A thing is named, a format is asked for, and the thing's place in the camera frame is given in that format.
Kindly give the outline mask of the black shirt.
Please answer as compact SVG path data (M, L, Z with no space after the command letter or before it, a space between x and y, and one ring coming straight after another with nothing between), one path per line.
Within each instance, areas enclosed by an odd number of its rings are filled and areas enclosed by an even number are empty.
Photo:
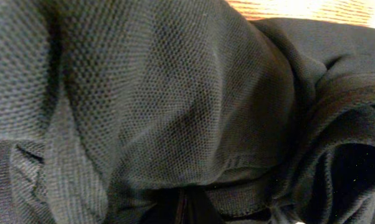
M0 223L296 222L375 223L375 29L0 0Z

